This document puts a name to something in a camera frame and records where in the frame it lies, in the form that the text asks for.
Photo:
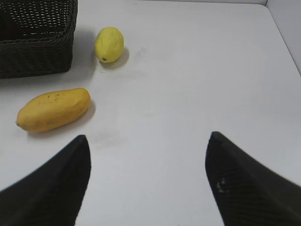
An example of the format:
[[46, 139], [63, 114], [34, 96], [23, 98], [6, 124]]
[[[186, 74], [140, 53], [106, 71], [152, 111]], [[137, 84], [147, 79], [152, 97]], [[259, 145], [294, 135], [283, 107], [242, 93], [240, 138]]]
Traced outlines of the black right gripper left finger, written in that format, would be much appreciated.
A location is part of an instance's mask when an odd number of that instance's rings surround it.
[[75, 225], [90, 174], [88, 141], [79, 135], [34, 172], [0, 192], [0, 224]]

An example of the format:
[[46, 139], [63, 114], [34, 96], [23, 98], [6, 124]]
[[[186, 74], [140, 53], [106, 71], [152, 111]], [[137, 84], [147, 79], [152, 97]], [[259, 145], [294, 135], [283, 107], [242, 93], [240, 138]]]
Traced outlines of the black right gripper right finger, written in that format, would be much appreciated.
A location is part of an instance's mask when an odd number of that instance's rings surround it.
[[301, 188], [212, 132], [205, 169], [226, 226], [299, 226]]

